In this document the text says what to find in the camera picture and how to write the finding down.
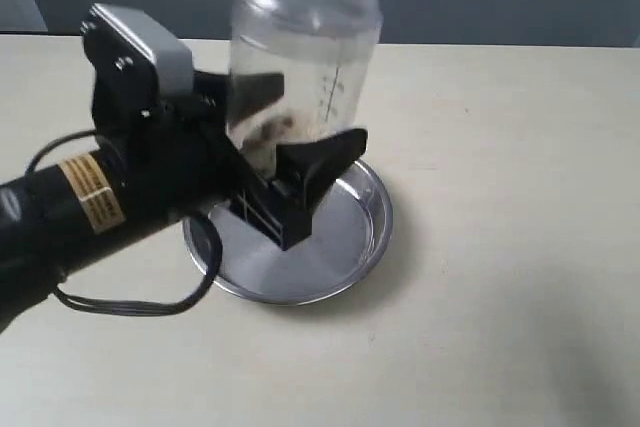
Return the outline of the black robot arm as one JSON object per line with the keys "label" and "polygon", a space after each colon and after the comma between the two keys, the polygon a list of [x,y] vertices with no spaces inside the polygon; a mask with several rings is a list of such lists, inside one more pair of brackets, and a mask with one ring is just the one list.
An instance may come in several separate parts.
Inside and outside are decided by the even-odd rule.
{"label": "black robot arm", "polygon": [[[97,148],[40,168],[1,188],[1,323],[49,297],[80,312],[163,317],[194,307],[212,287],[223,243],[204,212],[221,200],[280,249],[307,239],[318,205],[365,152],[350,128],[276,148],[272,178],[259,174],[226,133],[226,78],[197,72],[191,90],[161,95],[149,83],[127,93],[97,79],[89,136]],[[209,245],[200,284],[171,303],[91,299],[61,284],[75,272],[181,220]]]}

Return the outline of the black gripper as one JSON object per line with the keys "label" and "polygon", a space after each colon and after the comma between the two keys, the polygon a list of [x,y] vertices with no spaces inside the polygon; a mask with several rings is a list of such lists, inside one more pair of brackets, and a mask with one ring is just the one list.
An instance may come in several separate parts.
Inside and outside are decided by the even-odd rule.
{"label": "black gripper", "polygon": [[[230,76],[230,122],[241,123],[284,95],[280,72]],[[121,249],[207,203],[230,201],[251,227],[287,250],[308,238],[312,212],[366,151],[368,131],[351,128],[310,143],[276,148],[275,180],[258,174],[225,129],[228,77],[197,71],[192,90],[161,95],[155,80],[133,72],[95,77],[95,155],[114,189],[123,222],[102,233]]]}

